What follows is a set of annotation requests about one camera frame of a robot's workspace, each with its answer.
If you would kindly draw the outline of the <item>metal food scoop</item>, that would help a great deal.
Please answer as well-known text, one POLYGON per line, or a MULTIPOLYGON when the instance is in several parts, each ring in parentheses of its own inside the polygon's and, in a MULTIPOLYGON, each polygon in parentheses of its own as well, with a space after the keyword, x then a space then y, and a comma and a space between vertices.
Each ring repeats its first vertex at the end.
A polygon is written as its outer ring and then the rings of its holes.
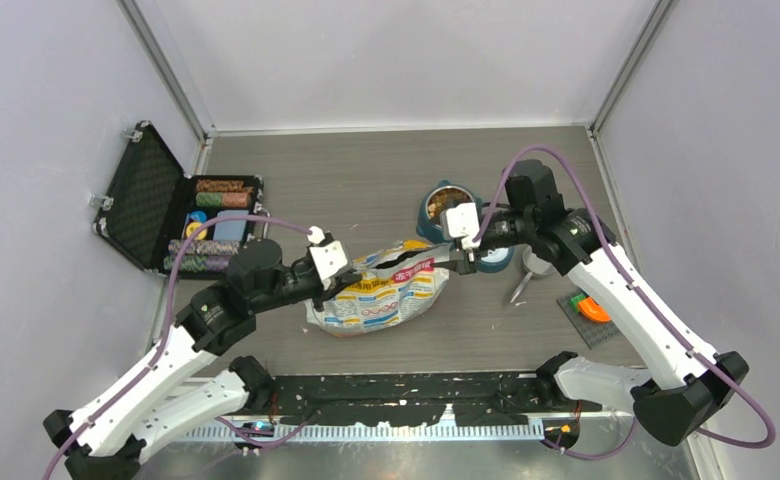
POLYGON ((532 251, 530 246, 527 246, 523 251, 521 260, 525 274, 512 292, 510 297, 511 302, 515 302, 520 297, 533 278, 546 277, 555 272, 554 266, 551 263, 539 258, 532 251))

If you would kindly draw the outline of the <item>white yellow pet food bag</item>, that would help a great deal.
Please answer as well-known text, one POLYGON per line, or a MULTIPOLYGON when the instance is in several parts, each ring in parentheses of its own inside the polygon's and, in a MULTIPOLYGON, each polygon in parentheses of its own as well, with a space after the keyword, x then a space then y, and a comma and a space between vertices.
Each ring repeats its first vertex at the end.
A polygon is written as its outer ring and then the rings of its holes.
POLYGON ((323 303, 306 302, 306 321, 338 337, 367 334, 424 314, 442 292, 450 271, 447 244, 405 240, 354 260, 361 280, 323 303))

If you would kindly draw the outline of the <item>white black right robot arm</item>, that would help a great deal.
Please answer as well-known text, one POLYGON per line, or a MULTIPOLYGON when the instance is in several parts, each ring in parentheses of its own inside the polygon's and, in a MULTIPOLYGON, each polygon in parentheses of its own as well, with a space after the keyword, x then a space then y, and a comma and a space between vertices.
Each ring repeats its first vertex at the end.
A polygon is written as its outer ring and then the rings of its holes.
POLYGON ((677 446, 722 409, 749 372, 736 351, 718 352, 665 304, 636 271, 612 232, 587 209, 567 208, 552 170, 522 160, 507 179, 508 205, 451 201, 440 212, 450 243, 444 267, 475 272, 493 249, 528 245, 588 294, 643 360, 600 364, 563 352, 538 368, 537 397, 550 410, 587 400, 635 416, 654 439, 677 446))

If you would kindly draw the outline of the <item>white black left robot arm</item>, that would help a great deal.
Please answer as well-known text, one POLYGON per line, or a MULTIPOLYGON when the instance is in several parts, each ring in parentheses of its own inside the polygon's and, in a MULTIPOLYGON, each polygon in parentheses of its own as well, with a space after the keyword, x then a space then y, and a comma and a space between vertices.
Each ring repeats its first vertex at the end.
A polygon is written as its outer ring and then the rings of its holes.
POLYGON ((185 380, 253 333, 261 313, 301 302, 321 306, 362 278, 341 242, 325 235, 304 257, 285 265, 271 239, 248 243, 225 277, 198 292, 157 343, 104 393, 74 411, 56 410, 43 427, 59 463, 74 479, 131 479, 179 435, 243 408, 264 412, 274 382, 251 356, 235 358, 210 382, 176 398, 185 380))

